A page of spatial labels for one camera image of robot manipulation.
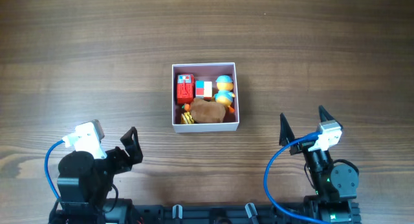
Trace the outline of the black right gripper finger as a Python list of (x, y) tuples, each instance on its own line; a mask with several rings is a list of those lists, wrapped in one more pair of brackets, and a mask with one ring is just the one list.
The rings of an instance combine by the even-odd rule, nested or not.
[(322, 105), (318, 107), (320, 122), (336, 120)]
[(296, 138), (294, 136), (294, 133), (285, 115), (281, 113), (279, 117), (280, 117), (280, 127), (281, 127), (280, 134), (279, 134), (279, 145), (286, 146), (292, 141), (294, 141)]

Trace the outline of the orange duck toy blue hat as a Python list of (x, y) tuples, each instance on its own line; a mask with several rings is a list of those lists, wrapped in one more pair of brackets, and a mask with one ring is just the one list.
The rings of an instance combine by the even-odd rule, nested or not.
[(230, 113), (235, 113), (235, 109), (232, 107), (235, 98), (235, 94), (232, 92), (234, 89), (232, 78), (228, 75), (221, 75), (216, 79), (216, 86), (218, 92), (214, 95), (214, 100), (222, 104)]

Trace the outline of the yellow round fan toy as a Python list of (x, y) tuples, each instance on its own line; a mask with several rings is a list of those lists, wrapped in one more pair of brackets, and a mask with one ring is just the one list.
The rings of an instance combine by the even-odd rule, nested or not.
[(181, 124), (194, 124), (195, 121), (189, 111), (181, 115)]

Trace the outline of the brown plush capybara toy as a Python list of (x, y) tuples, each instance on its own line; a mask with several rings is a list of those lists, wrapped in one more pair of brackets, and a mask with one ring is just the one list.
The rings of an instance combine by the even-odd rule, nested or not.
[(217, 102), (209, 102), (195, 98), (192, 103), (183, 105), (184, 113), (189, 111), (195, 121), (194, 124), (222, 123), (226, 115), (226, 108)]

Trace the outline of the multicoloured puzzle cube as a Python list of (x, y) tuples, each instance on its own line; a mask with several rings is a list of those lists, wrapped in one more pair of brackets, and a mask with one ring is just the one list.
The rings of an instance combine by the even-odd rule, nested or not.
[(211, 81), (197, 80), (195, 82), (195, 97), (204, 100), (211, 100), (213, 96), (213, 87)]

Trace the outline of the red toy truck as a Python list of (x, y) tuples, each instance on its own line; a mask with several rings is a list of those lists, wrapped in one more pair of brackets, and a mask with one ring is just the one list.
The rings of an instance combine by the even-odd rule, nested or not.
[(177, 103), (189, 104), (194, 99), (195, 80), (192, 74), (179, 74), (177, 77)]

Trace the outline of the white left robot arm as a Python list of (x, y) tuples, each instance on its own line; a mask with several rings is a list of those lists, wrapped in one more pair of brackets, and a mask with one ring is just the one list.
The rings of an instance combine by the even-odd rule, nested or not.
[(60, 196), (49, 214), (49, 223), (143, 223), (131, 199), (119, 197), (114, 176), (142, 162), (136, 128), (120, 138), (118, 146), (95, 159), (86, 151), (73, 151), (58, 165)]

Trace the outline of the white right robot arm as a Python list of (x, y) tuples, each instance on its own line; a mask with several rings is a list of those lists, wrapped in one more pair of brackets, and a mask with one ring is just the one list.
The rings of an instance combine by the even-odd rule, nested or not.
[(321, 133), (315, 140), (303, 140), (290, 147), (291, 155), (305, 158), (305, 174), (315, 190), (314, 196), (305, 196), (303, 206), (296, 212), (328, 223), (361, 223), (357, 197), (359, 170), (345, 159), (332, 159), (329, 148), (338, 144), (343, 126), (326, 111), (318, 107)]

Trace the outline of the white box pink interior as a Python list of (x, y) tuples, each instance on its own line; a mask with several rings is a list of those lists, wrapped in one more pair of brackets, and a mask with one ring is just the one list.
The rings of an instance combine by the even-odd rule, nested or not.
[[(216, 124), (181, 124), (181, 114), (184, 112), (183, 105), (177, 103), (177, 77), (179, 74), (192, 74), (195, 82), (197, 80), (211, 81), (213, 87), (213, 96), (209, 102), (215, 102), (214, 95), (218, 92), (216, 86), (216, 79), (221, 75), (228, 75), (234, 81), (233, 93), (235, 94), (232, 107), (235, 113), (230, 113), (226, 109), (226, 115), (222, 123)], [(177, 133), (191, 133), (191, 132), (209, 132), (209, 131), (235, 131), (239, 125), (239, 98), (237, 90), (237, 74), (234, 62), (224, 63), (189, 63), (189, 64), (173, 64), (172, 65), (172, 79), (171, 79), (171, 121), (172, 126)]]

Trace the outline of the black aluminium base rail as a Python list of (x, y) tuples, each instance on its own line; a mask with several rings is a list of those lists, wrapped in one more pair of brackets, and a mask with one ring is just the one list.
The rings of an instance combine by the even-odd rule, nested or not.
[[(281, 206), (293, 214), (321, 218), (328, 223), (362, 223), (358, 203), (340, 203), (332, 207), (309, 203), (283, 203)], [(136, 209), (141, 215), (137, 223), (304, 223), (303, 220), (285, 215), (272, 205), (253, 203), (236, 206), (140, 205)]]

